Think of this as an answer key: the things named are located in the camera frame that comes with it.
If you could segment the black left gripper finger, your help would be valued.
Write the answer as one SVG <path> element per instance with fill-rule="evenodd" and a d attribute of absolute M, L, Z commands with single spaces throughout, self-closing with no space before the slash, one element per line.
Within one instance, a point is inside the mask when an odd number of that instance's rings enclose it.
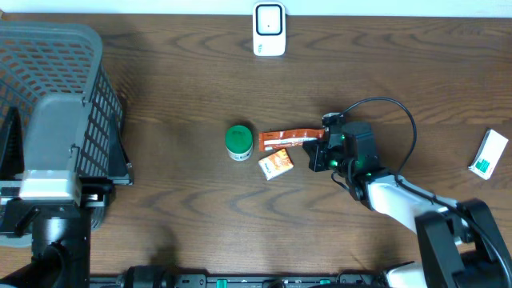
<path fill-rule="evenodd" d="M 18 109 L 12 106 L 1 128 L 1 180 L 14 180 L 22 172 L 22 123 Z"/>
<path fill-rule="evenodd" d="M 115 114 L 111 114 L 109 119 L 107 177 L 115 185 L 134 184 L 133 166 L 122 145 Z"/>

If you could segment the small orange snack box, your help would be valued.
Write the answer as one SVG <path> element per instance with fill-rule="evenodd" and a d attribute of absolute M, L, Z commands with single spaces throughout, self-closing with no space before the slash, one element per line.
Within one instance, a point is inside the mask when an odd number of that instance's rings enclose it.
<path fill-rule="evenodd" d="M 258 161 L 258 164 L 267 181 L 288 172 L 294 168 L 294 164 L 286 149 L 281 149 Z"/>

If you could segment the red chocolate bar wrapper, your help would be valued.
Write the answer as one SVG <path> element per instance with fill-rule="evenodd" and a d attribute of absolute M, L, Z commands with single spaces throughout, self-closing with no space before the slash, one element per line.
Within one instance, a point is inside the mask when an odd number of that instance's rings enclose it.
<path fill-rule="evenodd" d="M 261 132 L 258 134 L 260 151 L 280 150 L 292 146 L 301 146 L 304 142 L 322 139 L 324 129 L 296 129 Z"/>

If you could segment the green lid white jar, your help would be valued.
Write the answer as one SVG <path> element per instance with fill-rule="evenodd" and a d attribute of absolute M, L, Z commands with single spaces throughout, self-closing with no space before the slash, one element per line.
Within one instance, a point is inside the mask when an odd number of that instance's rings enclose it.
<path fill-rule="evenodd" d="M 253 135 L 246 126 L 232 126 L 226 132 L 225 145 L 228 155 L 233 160 L 245 161 L 253 152 Z"/>

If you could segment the white green box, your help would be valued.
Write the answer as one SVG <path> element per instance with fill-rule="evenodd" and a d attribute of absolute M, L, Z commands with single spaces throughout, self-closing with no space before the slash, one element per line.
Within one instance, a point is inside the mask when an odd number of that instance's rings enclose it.
<path fill-rule="evenodd" d="M 497 131 L 488 129 L 468 170 L 484 180 L 489 180 L 508 141 Z"/>

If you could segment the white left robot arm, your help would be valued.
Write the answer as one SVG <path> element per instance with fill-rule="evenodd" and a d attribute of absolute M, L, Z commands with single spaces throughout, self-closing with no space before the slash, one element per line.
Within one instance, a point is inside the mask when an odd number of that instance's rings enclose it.
<path fill-rule="evenodd" d="M 88 287 L 90 235 L 134 181 L 119 117 L 82 108 L 44 108 L 22 137 L 18 111 L 2 127 L 1 236 L 25 238 L 31 261 L 1 279 L 3 287 Z"/>

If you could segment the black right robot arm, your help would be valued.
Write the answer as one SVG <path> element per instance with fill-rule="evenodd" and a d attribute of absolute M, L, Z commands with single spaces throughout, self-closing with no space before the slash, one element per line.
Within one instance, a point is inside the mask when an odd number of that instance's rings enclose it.
<path fill-rule="evenodd" d="M 302 146 L 310 169 L 342 177 L 355 201 L 416 234 L 426 286 L 511 285 L 511 256 L 487 204 L 438 197 L 382 166 L 366 122 L 330 117 L 322 123 L 324 138 Z"/>

